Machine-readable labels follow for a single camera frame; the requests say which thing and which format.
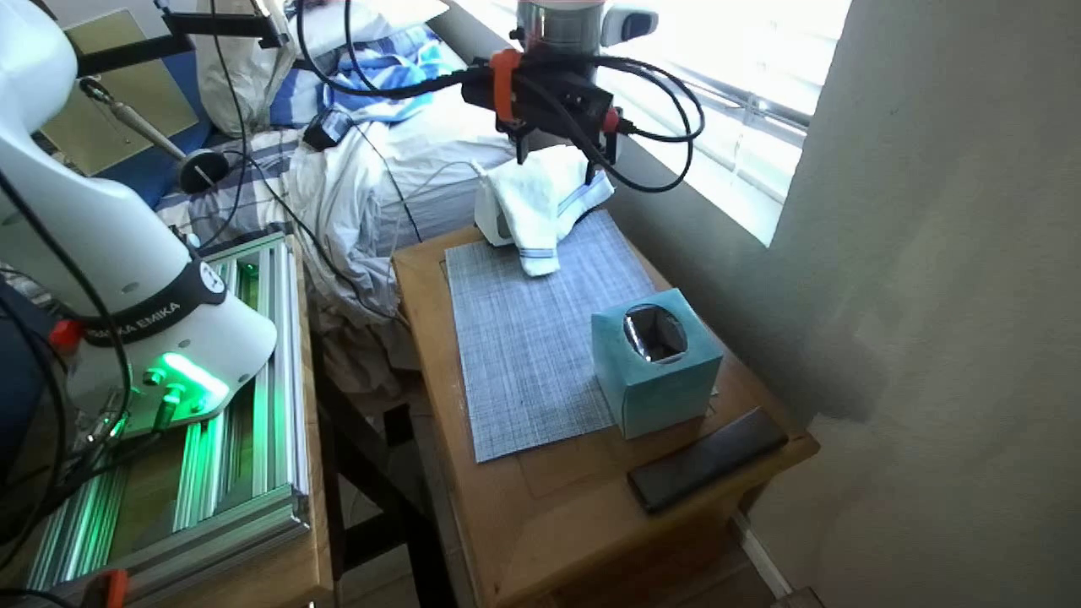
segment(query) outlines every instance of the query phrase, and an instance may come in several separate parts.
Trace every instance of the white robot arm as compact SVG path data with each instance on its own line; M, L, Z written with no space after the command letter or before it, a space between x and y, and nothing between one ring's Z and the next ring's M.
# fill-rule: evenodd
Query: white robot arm
M29 135L65 109L74 70L65 30L29 0L7 0L0 264L35 276L81 325L85 345L67 377L79 450L121 425L150 430L162 412L170 417L218 412L265 365L278 330L227 294L129 186L79 174L40 150ZM150 382L156 400L141 407L125 400L121 395L144 391L121 383L125 377Z

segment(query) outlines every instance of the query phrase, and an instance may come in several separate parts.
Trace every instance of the white wall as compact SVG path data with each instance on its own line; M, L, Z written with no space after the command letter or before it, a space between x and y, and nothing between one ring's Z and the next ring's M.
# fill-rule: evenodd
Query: white wall
M1077 0L853 0L770 248L622 194L822 440L749 521L827 608L1081 600L1077 109Z

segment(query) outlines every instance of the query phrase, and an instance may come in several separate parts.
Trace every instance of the teal box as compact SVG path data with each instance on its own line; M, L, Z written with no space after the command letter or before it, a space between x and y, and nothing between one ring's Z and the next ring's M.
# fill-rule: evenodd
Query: teal box
M624 436L644 436L710 407L718 341L683 289L591 316L594 376Z

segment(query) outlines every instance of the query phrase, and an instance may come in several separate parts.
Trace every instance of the gray woven mat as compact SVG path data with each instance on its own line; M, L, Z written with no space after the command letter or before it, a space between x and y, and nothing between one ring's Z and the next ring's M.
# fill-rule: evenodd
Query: gray woven mat
M476 461L612 425L594 383L591 312L654 285L603 209L561 243L561 270L523 276L518 248L446 248Z

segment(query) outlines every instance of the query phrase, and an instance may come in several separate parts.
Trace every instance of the window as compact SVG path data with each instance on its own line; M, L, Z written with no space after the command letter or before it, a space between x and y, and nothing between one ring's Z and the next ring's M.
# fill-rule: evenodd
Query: window
M514 30L518 0L460 0L496 33ZM652 0L657 30L607 46L674 70L705 105L705 135L686 174L759 243L774 239L807 124L852 0ZM673 105L630 77L599 74L644 127L679 131ZM683 144L635 139L667 167Z

